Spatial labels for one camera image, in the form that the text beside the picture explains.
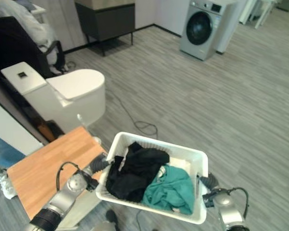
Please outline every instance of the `white toilet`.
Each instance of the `white toilet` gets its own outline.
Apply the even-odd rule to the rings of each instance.
[[[54,120],[65,133],[81,126],[77,114],[91,124],[105,112],[105,77],[96,70],[80,69],[44,79],[21,62],[1,72],[44,120]]]

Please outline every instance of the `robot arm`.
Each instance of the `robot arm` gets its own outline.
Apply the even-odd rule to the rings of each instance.
[[[70,179],[68,179],[63,188],[58,190],[57,193],[34,216],[30,223],[27,224],[25,231],[55,231],[63,218],[73,207],[76,198],[85,189],[91,191],[98,185],[97,181],[92,179],[91,176],[95,172],[104,169],[109,164],[110,163],[105,160],[105,155],[100,154],[83,170],[78,170]],[[232,190],[220,188],[218,180],[211,173],[207,178],[200,177],[200,180],[211,191],[204,195],[203,199],[207,207],[214,206],[216,208],[222,225],[222,231],[249,231],[245,222],[248,200],[246,202],[245,213],[242,216],[236,209],[230,196],[230,192],[238,188]],[[105,224],[101,224],[101,226],[103,227],[103,230],[105,230]]]
[[[100,154],[83,170],[78,170],[34,216],[25,227],[25,231],[55,231],[73,207],[76,198],[85,189],[91,191],[97,187],[98,182],[91,178],[92,175],[103,170],[109,164],[105,160],[105,154]]]
[[[222,189],[218,180],[210,173],[209,176],[200,177],[203,184],[211,191],[203,196],[207,207],[215,207],[218,219],[223,231],[249,231],[245,218],[248,211],[248,193],[243,188],[233,188],[232,190]],[[237,210],[230,193],[236,189],[241,189],[246,193],[246,209],[243,216]]]

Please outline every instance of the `control panel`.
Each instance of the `control panel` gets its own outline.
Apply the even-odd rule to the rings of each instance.
[[[211,11],[211,12],[215,12],[215,13],[220,13],[221,12],[221,5],[218,4],[214,4],[211,1],[207,1],[207,0],[192,0],[190,2],[190,4],[192,6],[195,7],[199,7],[201,9],[207,10],[207,11]]]

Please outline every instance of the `wooden board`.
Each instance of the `wooden board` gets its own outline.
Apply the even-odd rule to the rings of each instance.
[[[56,174],[60,165],[72,161],[83,169],[104,152],[84,128],[79,127],[41,148],[8,169],[19,199],[30,219],[56,192]],[[61,172],[60,187],[76,171],[66,165]],[[99,179],[101,172],[93,178]]]

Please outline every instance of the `washing machine door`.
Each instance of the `washing machine door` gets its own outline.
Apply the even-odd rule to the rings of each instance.
[[[196,12],[187,23],[187,38],[192,44],[201,45],[208,40],[212,29],[213,24],[208,13],[204,11]]]

